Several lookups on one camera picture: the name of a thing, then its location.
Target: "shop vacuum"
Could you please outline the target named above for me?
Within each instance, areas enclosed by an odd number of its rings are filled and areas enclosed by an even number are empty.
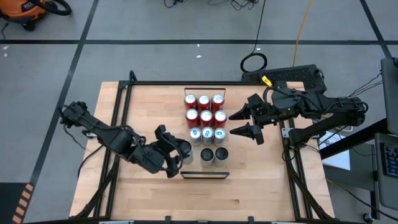
[[[8,22],[22,24],[28,31],[35,29],[35,22],[44,17],[46,12],[59,16],[70,15],[72,10],[64,0],[54,0],[65,10],[58,10],[57,4],[45,0],[0,0],[0,17]]]

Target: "black floor line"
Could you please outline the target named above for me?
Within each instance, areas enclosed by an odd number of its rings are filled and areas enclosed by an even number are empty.
[[[68,75],[65,79],[65,83],[63,84],[62,91],[61,91],[60,97],[58,99],[57,106],[54,109],[54,114],[52,115],[49,129],[47,130],[47,134],[45,135],[44,142],[43,142],[42,148],[39,153],[39,157],[37,158],[32,176],[30,177],[30,182],[33,183],[34,186],[37,185],[37,181],[38,181],[40,173],[42,171],[44,161],[45,161],[45,158],[47,157],[50,143],[51,143],[52,137],[55,132],[55,128],[58,125],[59,114],[58,114],[57,108],[58,108],[58,106],[61,106],[65,103],[65,98],[67,97],[68,90],[69,90],[70,84],[72,82],[73,75],[75,74],[76,66],[79,61],[81,51],[83,50],[84,41],[87,38],[87,34],[88,34],[88,30],[90,28],[91,22],[93,21],[94,13],[97,8],[98,1],[99,0],[94,0],[93,5],[91,6],[90,13],[88,14],[88,18],[87,18],[87,21],[85,24],[85,28],[83,29],[83,33],[81,34],[80,41],[77,46],[75,55],[73,56],[73,59],[72,59],[72,62],[71,62],[71,65],[70,65],[70,68],[68,71]]]
[[[256,40],[191,39],[191,40],[84,40],[98,45],[157,45],[157,44],[254,44]],[[398,40],[389,40],[398,45]],[[80,40],[0,40],[0,44],[79,44]],[[296,40],[258,40],[258,44],[295,45]],[[300,45],[381,45],[379,40],[300,40]]]
[[[383,39],[383,36],[380,33],[379,28],[377,27],[376,21],[374,20],[374,18],[372,16],[372,13],[371,13],[371,10],[369,9],[368,4],[366,3],[365,0],[360,0],[360,1],[361,1],[363,10],[365,11],[366,17],[368,17],[368,20],[372,26],[373,32],[376,35],[378,41],[380,41],[380,46],[384,52],[384,55],[386,56],[386,58],[391,58],[391,53],[387,47],[386,42]]]

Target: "wooden table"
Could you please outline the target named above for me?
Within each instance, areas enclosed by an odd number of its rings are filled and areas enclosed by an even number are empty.
[[[117,82],[102,83],[95,109],[95,116],[108,124],[112,118],[117,86]],[[189,139],[184,117],[184,87],[133,86],[127,124],[135,132],[146,136],[147,142],[155,141],[154,130],[160,124],[164,124],[176,138]],[[264,86],[198,87],[226,88],[224,110],[227,115],[240,110],[250,95],[258,93],[262,96],[264,91]],[[303,85],[289,83],[289,87],[299,89]],[[88,107],[93,111],[94,105]],[[246,122],[248,120],[227,121],[226,132]],[[309,119],[295,119],[297,128],[304,128],[311,123]],[[249,138],[232,134],[228,136],[224,145],[229,151],[225,169],[230,172],[230,176],[225,180],[183,179],[180,175],[168,179],[165,172],[150,174],[137,165],[122,161],[111,218],[164,220],[165,216],[170,215],[172,220],[247,221],[248,216],[254,216],[256,221],[294,221],[286,165],[281,159],[283,149],[280,129],[278,126],[268,125],[262,132],[265,143],[260,146]],[[318,147],[315,140],[310,140],[308,145]],[[98,146],[96,139],[89,140],[85,156]],[[199,158],[198,152],[203,148],[201,146],[193,149],[196,162]],[[83,166],[70,215],[76,215],[96,191],[104,152],[104,149],[101,150]],[[309,147],[301,149],[301,153],[309,191],[325,211],[334,217],[319,153]],[[200,171],[201,167],[193,165],[184,169]],[[297,191],[301,203],[300,212],[304,217],[302,196],[298,188]],[[108,192],[105,192],[103,202],[107,199]],[[102,215],[105,205],[103,203],[101,207]]]

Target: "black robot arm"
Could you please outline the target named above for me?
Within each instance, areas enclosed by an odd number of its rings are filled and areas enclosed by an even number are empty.
[[[273,105],[267,102],[267,92],[272,94]],[[255,139],[257,144],[264,143],[261,129],[264,125],[274,124],[298,115],[308,119],[320,119],[322,115],[333,113],[327,119],[303,129],[291,129],[289,139],[292,146],[306,143],[312,136],[321,134],[338,126],[359,126],[365,120],[368,105],[358,97],[329,98],[320,93],[309,93],[290,88],[268,87],[263,99],[258,94],[248,98],[243,108],[229,117],[230,120],[250,119],[253,125],[232,129],[231,134],[237,134]]]
[[[191,147],[189,142],[168,133],[164,125],[159,125],[155,130],[157,141],[146,144],[146,138],[135,133],[130,126],[110,127],[96,119],[87,111],[84,102],[72,102],[64,108],[63,111],[60,108],[61,124],[67,128],[85,127],[89,132],[97,135],[100,144],[124,160],[138,164],[152,174],[164,170],[168,178],[176,176],[182,166],[182,159],[187,156],[181,152],[186,151],[184,147]],[[171,157],[170,153],[174,150],[177,150],[178,155]]]

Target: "concrete floor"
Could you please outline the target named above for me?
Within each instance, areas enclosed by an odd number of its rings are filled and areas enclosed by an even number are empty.
[[[100,83],[125,80],[131,69],[139,80],[240,80],[239,63],[253,45],[227,41],[215,44],[212,40],[254,40],[262,1],[251,11],[239,12],[228,3],[208,6],[206,1],[188,0],[167,9],[162,1],[68,0],[71,16],[48,15],[34,32],[26,32],[17,24],[10,24],[4,31],[10,41],[0,42],[0,142],[4,148],[0,182],[29,182],[40,151],[46,156],[25,222],[67,218],[72,204],[83,151],[60,125],[54,126],[57,103],[85,101],[94,111]],[[259,39],[295,40],[307,3],[268,0]],[[393,16],[398,2],[367,4],[384,40],[398,40]],[[91,9],[92,23],[87,22]],[[193,41],[156,41],[184,39]],[[296,65],[315,63],[322,68],[327,96],[349,95],[379,73],[380,59],[385,57],[380,45],[366,42],[377,37],[359,0],[314,1],[301,39],[365,40],[358,45],[312,42],[299,46]],[[90,40],[136,41],[94,44]],[[258,48],[268,57],[267,68],[291,66],[294,45],[276,42]],[[398,45],[388,45],[388,49],[393,56],[398,55]],[[248,63],[248,68],[258,67],[255,59]],[[62,90],[67,93],[66,99]],[[364,125],[354,131],[385,117],[381,86],[361,98],[370,109]],[[80,142],[85,141],[79,130],[71,132]],[[369,201],[368,192],[348,188]],[[339,188],[329,185],[329,189],[336,216],[361,222],[361,214],[369,209]],[[383,209],[398,217],[398,212]],[[393,221],[382,217],[382,222]]]

